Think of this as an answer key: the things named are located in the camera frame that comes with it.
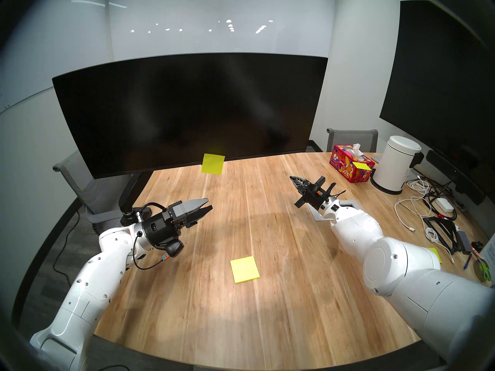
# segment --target white wall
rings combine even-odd
[[[51,88],[52,77],[110,61],[104,6],[37,0],[0,52],[0,112]]]
[[[327,128],[378,130],[377,151],[383,151],[391,135],[417,141],[426,156],[429,147],[380,119],[392,72],[399,32],[400,1],[336,0],[332,44],[323,88],[311,130],[311,139],[326,150]],[[448,179],[423,160],[425,175],[441,183]],[[495,232],[495,206],[485,199],[474,205],[456,193],[487,236]]]
[[[7,316],[38,249],[76,198],[51,169],[76,148],[54,89],[0,114],[0,308]]]
[[[327,57],[335,4],[335,0],[109,1],[126,6],[109,6],[116,61],[233,51]],[[257,34],[263,25],[266,28]]]

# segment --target green scissors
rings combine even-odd
[[[480,282],[486,282],[492,280],[490,269],[484,259],[479,258],[474,263],[474,273],[476,274],[476,277],[480,280]]]

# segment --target floral pattern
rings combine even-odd
[[[346,151],[346,147],[352,149],[350,145],[335,145],[330,157],[330,164],[335,167],[349,182],[366,182],[371,175],[371,170],[362,170],[355,167],[352,162],[357,159]],[[366,157],[365,163],[373,169],[375,162]]]

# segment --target white canister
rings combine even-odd
[[[371,176],[371,183],[381,191],[400,194],[411,168],[423,160],[421,146],[399,135],[390,137],[378,168]]]

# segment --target power adapter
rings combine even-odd
[[[451,213],[454,211],[454,208],[450,204],[450,202],[445,198],[437,198],[433,201],[444,213]]]

